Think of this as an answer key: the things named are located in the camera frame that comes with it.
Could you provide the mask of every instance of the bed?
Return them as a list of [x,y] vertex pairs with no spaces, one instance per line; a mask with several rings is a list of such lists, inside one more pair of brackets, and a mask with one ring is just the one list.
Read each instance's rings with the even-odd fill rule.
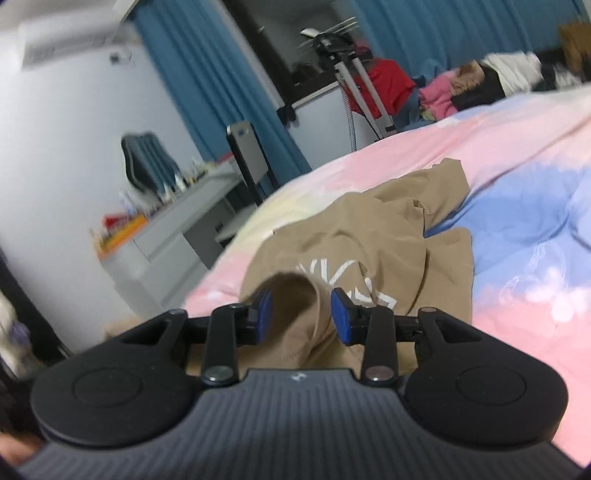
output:
[[273,194],[186,301],[190,315],[237,301],[257,248],[274,229],[346,192],[450,157],[471,193],[426,235],[473,236],[472,323],[555,368],[569,406],[555,444],[591,460],[591,86],[518,95],[387,138]]

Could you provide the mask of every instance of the person's hand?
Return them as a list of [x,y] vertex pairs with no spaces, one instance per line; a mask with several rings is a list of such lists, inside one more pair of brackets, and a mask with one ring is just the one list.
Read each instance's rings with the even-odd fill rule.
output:
[[0,455],[12,466],[22,465],[42,447],[43,441],[30,433],[19,436],[0,433]]

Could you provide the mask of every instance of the office chair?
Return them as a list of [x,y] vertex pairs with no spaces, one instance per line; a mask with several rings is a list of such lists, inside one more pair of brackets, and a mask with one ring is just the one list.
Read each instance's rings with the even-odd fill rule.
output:
[[254,127],[250,122],[243,121],[228,126],[226,138],[240,168],[244,183],[246,183],[255,203],[240,210],[218,232],[216,241],[223,247],[232,241],[238,230],[242,228],[258,206],[263,203],[258,185],[265,175],[269,178],[275,190],[279,188],[275,174],[269,166],[267,156],[261,148]]

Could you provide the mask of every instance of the pink bedsheet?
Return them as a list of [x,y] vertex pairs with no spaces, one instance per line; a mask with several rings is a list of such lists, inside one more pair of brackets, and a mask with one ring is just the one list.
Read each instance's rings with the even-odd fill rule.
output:
[[[377,142],[292,181],[251,217],[191,293],[186,309],[202,316],[235,302],[250,260],[274,229],[314,215],[345,192],[366,190],[446,157],[462,161],[473,194],[524,166],[552,166],[565,174],[574,172],[576,178],[577,172],[591,168],[591,87],[520,95],[462,112]],[[524,184],[530,181],[524,176]],[[483,276],[482,288],[474,292],[473,324],[540,358],[563,376],[569,406],[554,442],[575,461],[587,464],[591,460],[591,300],[587,302],[591,281],[575,286],[561,283],[553,280],[552,271],[536,277],[535,289],[527,291],[514,288],[519,282],[514,273],[507,272],[503,284],[488,284]]]

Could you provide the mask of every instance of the white appliance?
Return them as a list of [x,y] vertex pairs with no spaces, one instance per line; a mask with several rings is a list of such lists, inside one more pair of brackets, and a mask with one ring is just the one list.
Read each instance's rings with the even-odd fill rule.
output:
[[121,16],[112,8],[80,9],[23,21],[18,27],[22,66],[113,42]]

